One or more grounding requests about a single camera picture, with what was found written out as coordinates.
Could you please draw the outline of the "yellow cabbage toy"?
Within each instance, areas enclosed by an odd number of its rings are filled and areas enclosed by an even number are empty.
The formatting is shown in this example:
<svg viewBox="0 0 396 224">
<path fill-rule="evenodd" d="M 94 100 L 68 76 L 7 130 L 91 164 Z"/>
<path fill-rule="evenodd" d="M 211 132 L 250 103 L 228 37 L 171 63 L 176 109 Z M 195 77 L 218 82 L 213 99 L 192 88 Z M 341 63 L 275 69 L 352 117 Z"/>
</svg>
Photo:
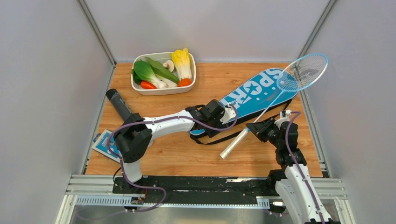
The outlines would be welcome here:
<svg viewBox="0 0 396 224">
<path fill-rule="evenodd" d="M 170 53 L 170 58 L 173 61 L 177 70 L 178 78 L 180 80 L 192 78 L 191 74 L 191 58 L 187 48 L 178 49 Z"/>
</svg>

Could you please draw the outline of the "blue racket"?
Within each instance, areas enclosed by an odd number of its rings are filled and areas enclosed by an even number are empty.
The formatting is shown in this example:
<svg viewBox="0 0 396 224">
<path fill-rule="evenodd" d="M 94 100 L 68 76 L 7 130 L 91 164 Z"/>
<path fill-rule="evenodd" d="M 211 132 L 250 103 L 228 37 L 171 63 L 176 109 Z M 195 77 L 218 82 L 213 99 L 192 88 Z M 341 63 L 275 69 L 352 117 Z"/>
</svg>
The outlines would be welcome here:
<svg viewBox="0 0 396 224">
<path fill-rule="evenodd" d="M 298 92 L 315 83 L 324 74 L 328 58 L 323 54 L 308 54 L 289 64 L 279 75 L 279 92 L 271 98 L 267 108 L 254 120 L 257 122 L 284 92 Z"/>
</svg>

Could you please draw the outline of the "blue racket bag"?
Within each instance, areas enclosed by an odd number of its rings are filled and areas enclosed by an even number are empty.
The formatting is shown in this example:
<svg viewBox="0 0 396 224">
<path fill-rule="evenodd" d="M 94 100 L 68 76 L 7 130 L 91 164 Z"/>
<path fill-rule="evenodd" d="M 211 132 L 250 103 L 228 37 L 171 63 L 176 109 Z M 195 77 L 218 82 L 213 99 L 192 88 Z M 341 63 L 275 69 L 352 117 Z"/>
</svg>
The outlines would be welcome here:
<svg viewBox="0 0 396 224">
<path fill-rule="evenodd" d="M 282 71 L 280 68 L 266 69 L 221 98 L 219 102 L 223 105 L 234 104 L 238 112 L 236 124 L 256 118 L 264 109 L 269 112 L 279 106 L 284 106 L 283 109 L 286 110 L 297 95 L 296 92 L 284 92 L 269 107 L 270 103 L 281 92 L 276 85 L 276 81 Z"/>
</svg>

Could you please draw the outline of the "beige mushroom toy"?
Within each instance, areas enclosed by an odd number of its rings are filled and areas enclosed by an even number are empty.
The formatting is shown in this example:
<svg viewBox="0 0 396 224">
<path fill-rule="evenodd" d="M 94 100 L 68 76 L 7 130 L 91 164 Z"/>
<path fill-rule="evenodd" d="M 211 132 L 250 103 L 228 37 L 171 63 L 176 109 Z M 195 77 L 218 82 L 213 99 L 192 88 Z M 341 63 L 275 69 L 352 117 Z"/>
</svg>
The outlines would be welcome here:
<svg viewBox="0 0 396 224">
<path fill-rule="evenodd" d="M 166 62 L 164 62 L 163 67 L 168 69 L 170 72 L 173 72 L 175 69 L 175 65 L 172 60 L 167 60 Z"/>
</svg>

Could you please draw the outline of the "white rectangular tray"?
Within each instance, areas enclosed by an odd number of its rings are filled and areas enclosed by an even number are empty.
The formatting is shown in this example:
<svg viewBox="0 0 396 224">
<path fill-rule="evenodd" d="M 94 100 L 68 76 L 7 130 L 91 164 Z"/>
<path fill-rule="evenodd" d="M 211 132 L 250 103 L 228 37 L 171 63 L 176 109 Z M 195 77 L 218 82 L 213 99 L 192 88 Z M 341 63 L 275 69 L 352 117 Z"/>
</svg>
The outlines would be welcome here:
<svg viewBox="0 0 396 224">
<path fill-rule="evenodd" d="M 190 91 L 196 64 L 187 49 L 138 56 L 131 71 L 131 86 L 142 95 L 169 95 Z"/>
</svg>

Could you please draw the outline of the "green leaf vegetable toy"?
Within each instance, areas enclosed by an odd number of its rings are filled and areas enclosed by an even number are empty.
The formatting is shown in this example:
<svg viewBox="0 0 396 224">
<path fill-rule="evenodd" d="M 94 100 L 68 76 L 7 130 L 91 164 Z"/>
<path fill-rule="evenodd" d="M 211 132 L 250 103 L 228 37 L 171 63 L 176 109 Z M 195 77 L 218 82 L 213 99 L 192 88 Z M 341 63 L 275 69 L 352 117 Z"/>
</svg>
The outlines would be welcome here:
<svg viewBox="0 0 396 224">
<path fill-rule="evenodd" d="M 146 57 L 146 60 L 156 74 L 158 74 L 159 76 L 161 76 L 165 79 L 168 79 L 176 84 L 179 83 L 178 77 L 176 77 L 172 72 L 170 72 L 168 69 L 163 67 L 163 65 L 160 62 L 155 61 L 155 60 L 151 59 L 150 57 Z"/>
</svg>

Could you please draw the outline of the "blue book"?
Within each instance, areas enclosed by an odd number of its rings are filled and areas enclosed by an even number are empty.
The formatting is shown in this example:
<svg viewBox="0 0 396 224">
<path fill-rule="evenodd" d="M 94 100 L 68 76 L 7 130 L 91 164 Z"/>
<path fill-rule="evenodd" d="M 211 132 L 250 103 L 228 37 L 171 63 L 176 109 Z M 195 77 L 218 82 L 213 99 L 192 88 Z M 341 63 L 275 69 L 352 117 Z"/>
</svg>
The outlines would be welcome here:
<svg viewBox="0 0 396 224">
<path fill-rule="evenodd" d="M 91 149 L 119 163 L 120 159 L 118 158 L 118 156 L 111 153 L 111 151 L 109 151 L 106 146 L 107 139 L 111 133 L 112 131 L 105 129 L 102 133 L 98 134 L 93 141 Z"/>
</svg>

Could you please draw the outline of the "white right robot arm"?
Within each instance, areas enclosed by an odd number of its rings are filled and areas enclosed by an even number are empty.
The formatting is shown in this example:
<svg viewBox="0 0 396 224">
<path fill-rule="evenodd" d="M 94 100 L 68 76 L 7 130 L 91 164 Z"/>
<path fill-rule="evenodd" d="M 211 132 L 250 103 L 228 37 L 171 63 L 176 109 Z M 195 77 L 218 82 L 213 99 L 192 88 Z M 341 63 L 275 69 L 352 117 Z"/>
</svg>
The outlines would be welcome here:
<svg viewBox="0 0 396 224">
<path fill-rule="evenodd" d="M 282 198 L 293 223 L 335 223 L 314 189 L 306 159 L 298 148 L 298 125 L 292 121 L 277 125 L 270 118 L 246 126 L 260 141 L 276 148 L 276 161 L 281 169 L 269 172 L 266 188 Z"/>
</svg>

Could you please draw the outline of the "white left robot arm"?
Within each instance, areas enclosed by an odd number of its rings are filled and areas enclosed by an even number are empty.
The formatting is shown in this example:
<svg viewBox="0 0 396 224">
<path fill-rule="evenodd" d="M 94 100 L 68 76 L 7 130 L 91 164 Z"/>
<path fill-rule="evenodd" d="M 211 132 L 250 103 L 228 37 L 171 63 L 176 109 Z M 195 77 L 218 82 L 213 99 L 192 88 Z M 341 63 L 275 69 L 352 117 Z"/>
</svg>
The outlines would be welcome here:
<svg viewBox="0 0 396 224">
<path fill-rule="evenodd" d="M 131 193 L 141 191 L 141 158 L 155 139 L 198 129 L 204 129 L 208 133 L 223 131 L 228 129 L 227 122 L 235 116 L 235 108 L 231 104 L 222 105 L 217 100 L 161 117 L 143 118 L 138 113 L 130 114 L 124 124 L 112 133 L 120 153 L 126 189 Z"/>
</svg>

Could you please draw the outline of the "red pepper toy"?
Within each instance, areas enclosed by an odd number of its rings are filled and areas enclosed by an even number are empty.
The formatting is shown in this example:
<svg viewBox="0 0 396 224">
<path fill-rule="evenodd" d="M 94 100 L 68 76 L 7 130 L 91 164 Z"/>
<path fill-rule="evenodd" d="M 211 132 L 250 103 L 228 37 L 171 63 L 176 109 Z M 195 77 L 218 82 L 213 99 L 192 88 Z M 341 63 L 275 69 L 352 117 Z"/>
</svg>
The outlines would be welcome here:
<svg viewBox="0 0 396 224">
<path fill-rule="evenodd" d="M 157 88 L 154 84 L 147 82 L 147 81 L 141 81 L 140 86 L 143 89 L 156 89 Z"/>
</svg>

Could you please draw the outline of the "orange carrot toy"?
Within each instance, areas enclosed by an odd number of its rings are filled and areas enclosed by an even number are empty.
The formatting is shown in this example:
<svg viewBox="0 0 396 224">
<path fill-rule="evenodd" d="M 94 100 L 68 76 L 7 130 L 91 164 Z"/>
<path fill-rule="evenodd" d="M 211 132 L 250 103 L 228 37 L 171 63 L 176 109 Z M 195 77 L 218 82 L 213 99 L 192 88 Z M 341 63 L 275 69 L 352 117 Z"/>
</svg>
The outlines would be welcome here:
<svg viewBox="0 0 396 224">
<path fill-rule="evenodd" d="M 184 86 L 189 86 L 189 85 L 191 85 L 192 84 L 192 80 L 191 79 L 189 79 L 189 78 L 184 78 L 184 79 L 181 79 L 180 81 L 179 81 L 179 83 L 177 84 L 177 86 L 178 87 L 184 87 Z"/>
</svg>

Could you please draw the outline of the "green bok choy toy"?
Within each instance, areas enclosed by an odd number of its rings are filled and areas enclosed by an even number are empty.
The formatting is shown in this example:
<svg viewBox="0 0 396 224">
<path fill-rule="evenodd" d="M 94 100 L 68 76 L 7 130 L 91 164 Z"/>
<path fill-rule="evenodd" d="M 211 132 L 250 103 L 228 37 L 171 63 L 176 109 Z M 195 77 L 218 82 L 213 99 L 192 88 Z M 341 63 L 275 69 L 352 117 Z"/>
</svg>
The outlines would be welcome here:
<svg viewBox="0 0 396 224">
<path fill-rule="evenodd" d="M 145 61 L 137 61 L 133 65 L 132 70 L 133 81 L 140 85 L 141 81 L 147 81 L 154 84 L 157 89 L 165 89 L 168 85 L 161 81 L 151 68 L 148 62 Z"/>
</svg>

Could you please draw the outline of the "black shuttlecock tube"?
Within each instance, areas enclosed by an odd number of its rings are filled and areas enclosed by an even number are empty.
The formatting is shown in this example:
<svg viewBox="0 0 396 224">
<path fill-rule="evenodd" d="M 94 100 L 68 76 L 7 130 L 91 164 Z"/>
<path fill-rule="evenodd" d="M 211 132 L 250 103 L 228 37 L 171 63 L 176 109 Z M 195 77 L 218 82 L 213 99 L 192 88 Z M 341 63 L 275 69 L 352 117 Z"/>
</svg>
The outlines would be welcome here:
<svg viewBox="0 0 396 224">
<path fill-rule="evenodd" d="M 106 97 L 111 102 L 123 121 L 126 121 L 132 115 L 128 105 L 125 103 L 116 89 L 109 89 L 106 92 Z"/>
</svg>

